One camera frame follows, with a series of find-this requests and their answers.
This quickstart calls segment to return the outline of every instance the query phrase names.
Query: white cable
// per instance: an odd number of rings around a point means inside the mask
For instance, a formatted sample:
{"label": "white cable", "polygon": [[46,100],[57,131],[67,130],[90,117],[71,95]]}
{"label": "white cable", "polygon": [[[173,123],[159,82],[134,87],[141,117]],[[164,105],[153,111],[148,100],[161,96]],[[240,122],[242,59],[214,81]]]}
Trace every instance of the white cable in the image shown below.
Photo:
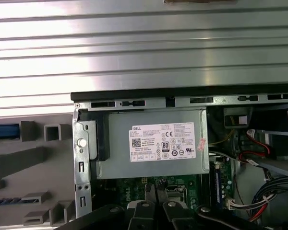
{"label": "white cable", "polygon": [[[262,205],[262,204],[265,204],[265,203],[269,203],[270,199],[273,198],[273,196],[274,196],[274,194],[271,194],[268,197],[263,196],[263,200],[262,201],[260,201],[258,203],[251,204],[251,205],[253,206],[253,205]],[[232,206],[232,207],[248,207],[250,205],[238,205],[238,204],[234,203],[233,201],[230,201],[230,206]]]}

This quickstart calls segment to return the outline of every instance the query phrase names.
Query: barcode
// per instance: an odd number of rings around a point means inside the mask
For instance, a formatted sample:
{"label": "barcode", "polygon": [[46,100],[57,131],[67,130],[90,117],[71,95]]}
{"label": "barcode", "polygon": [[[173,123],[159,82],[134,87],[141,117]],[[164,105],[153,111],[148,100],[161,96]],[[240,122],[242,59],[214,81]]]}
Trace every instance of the barcode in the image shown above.
{"label": "barcode", "polygon": [[137,147],[141,147],[141,139],[132,139],[132,147],[133,148],[137,148]]}
{"label": "barcode", "polygon": [[151,151],[141,151],[141,152],[131,152],[131,155],[132,156],[135,156],[135,155],[147,155],[147,154],[152,154]]}

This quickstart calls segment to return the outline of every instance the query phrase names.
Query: red sticker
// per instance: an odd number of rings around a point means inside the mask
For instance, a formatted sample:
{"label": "red sticker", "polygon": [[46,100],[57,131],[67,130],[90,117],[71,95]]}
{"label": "red sticker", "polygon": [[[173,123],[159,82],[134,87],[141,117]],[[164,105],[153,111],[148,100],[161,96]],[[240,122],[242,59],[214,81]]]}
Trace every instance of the red sticker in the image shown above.
{"label": "red sticker", "polygon": [[197,146],[197,150],[203,151],[205,148],[205,144],[206,144],[206,139],[200,138],[200,141],[199,141],[198,146]]}

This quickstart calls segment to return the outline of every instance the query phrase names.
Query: qr code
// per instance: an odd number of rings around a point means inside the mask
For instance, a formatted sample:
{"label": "qr code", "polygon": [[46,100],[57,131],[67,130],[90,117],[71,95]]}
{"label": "qr code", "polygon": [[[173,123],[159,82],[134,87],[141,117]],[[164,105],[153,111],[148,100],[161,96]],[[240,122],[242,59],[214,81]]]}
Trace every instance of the qr code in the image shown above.
{"label": "qr code", "polygon": [[133,148],[137,148],[137,147],[141,147],[141,139],[132,139],[132,147]]}

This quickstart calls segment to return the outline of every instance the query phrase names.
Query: ce mark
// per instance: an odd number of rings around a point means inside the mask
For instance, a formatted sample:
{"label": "ce mark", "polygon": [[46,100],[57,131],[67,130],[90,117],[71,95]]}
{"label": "ce mark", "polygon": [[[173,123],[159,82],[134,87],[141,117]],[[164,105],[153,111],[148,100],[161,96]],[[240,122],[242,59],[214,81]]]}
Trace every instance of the ce mark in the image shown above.
{"label": "ce mark", "polygon": [[165,133],[165,136],[166,136],[166,137],[173,137],[173,132],[166,132],[166,133]]}

